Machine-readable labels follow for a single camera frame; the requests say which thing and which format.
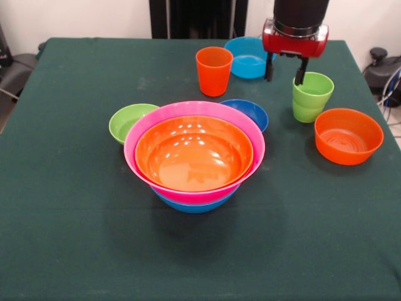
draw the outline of green cup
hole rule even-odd
[[[326,75],[306,72],[303,84],[296,86],[293,80],[293,113],[296,120],[314,122],[322,113],[334,90],[334,83]]]

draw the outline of plastic bowl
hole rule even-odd
[[[193,205],[193,204],[181,204],[181,203],[174,202],[174,201],[172,201],[170,199],[165,198],[164,196],[162,196],[160,193],[158,193],[156,190],[153,189],[155,194],[163,202],[165,202],[167,205],[169,205],[170,207],[172,207],[172,208],[174,208],[174,209],[176,209],[178,211],[181,211],[181,212],[192,213],[192,214],[205,213],[205,212],[208,212],[208,211],[212,211],[213,209],[216,209],[217,207],[220,207],[236,192],[236,190],[237,189],[235,189],[228,196],[226,196],[226,197],[224,197],[222,199],[218,199],[217,201],[215,201],[213,203],[201,204],[201,205]]]
[[[134,123],[156,108],[159,107],[149,103],[136,103],[121,108],[111,117],[108,130],[115,140],[124,144],[125,137]]]
[[[242,113],[246,114],[258,125],[262,132],[268,128],[268,114],[260,105],[243,99],[225,100],[221,102],[221,104],[236,108],[237,110],[240,110]]]
[[[178,191],[208,191],[241,178],[253,161],[252,143],[222,119],[181,116],[165,120],[140,138],[135,149],[140,172]]]
[[[383,143],[383,130],[368,115],[349,108],[333,108],[315,121],[320,154],[341,165],[365,162]]]
[[[211,191],[199,192],[199,193],[186,193],[182,191],[176,191],[173,189],[167,189],[160,185],[154,184],[152,181],[147,179],[138,169],[135,162],[135,148],[141,136],[151,127],[167,119],[180,116],[188,115],[201,115],[220,118],[228,121],[233,125],[240,128],[249,138],[252,143],[254,151],[254,159],[252,166],[249,168],[246,175],[236,182]],[[259,127],[250,119],[247,115],[242,112],[222,105],[220,103],[205,102],[205,101],[188,101],[172,103],[160,107],[153,112],[147,114],[144,118],[141,118],[136,124],[133,125],[130,132],[125,139],[124,144],[124,156],[127,164],[131,170],[137,175],[142,181],[153,187],[163,197],[183,204],[207,204],[218,199],[222,199],[232,193],[243,181],[248,179],[258,169],[262,163],[264,157],[265,145],[262,132]]]
[[[242,36],[226,43],[224,47],[234,56],[231,73],[241,78],[259,78],[266,71],[266,60],[268,58],[259,38]]]

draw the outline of pink bowl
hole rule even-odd
[[[135,162],[135,148],[141,136],[161,121],[174,117],[201,115],[220,118],[239,127],[251,140],[254,159],[248,173],[236,182],[219,189],[189,193],[167,189],[149,181],[138,169]],[[247,115],[227,105],[214,102],[188,101],[171,103],[160,107],[136,122],[128,132],[124,143],[124,156],[131,170],[144,182],[167,199],[183,204],[207,204],[226,197],[249,178],[260,166],[264,157],[265,145],[259,127]]]

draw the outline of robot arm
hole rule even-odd
[[[309,58],[325,49],[328,26],[322,24],[329,0],[275,0],[274,18],[263,28],[263,47],[268,52],[265,79],[273,78],[273,53],[301,59],[295,85],[302,84]]]

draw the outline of blue bowl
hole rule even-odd
[[[223,105],[228,105],[229,107],[236,108],[242,113],[246,114],[249,118],[251,118],[261,129],[261,132],[264,132],[268,128],[269,117],[266,111],[254,102],[250,102],[249,100],[243,99],[230,99],[221,102]]]
[[[261,39],[243,36],[228,41],[224,47],[234,56],[232,74],[248,79],[264,76],[268,53],[265,52]]]
[[[234,190],[232,193],[230,193],[225,198],[222,198],[216,202],[209,203],[209,204],[203,204],[203,205],[191,205],[191,204],[177,203],[175,201],[167,199],[152,188],[152,190],[155,192],[155,194],[157,194],[157,196],[160,199],[162,199],[163,202],[165,202],[170,207],[173,207],[174,209],[181,211],[181,212],[185,212],[185,213],[205,213],[208,211],[212,211],[213,209],[216,209],[217,207],[220,207],[221,205],[223,205],[237,191],[237,189]]]

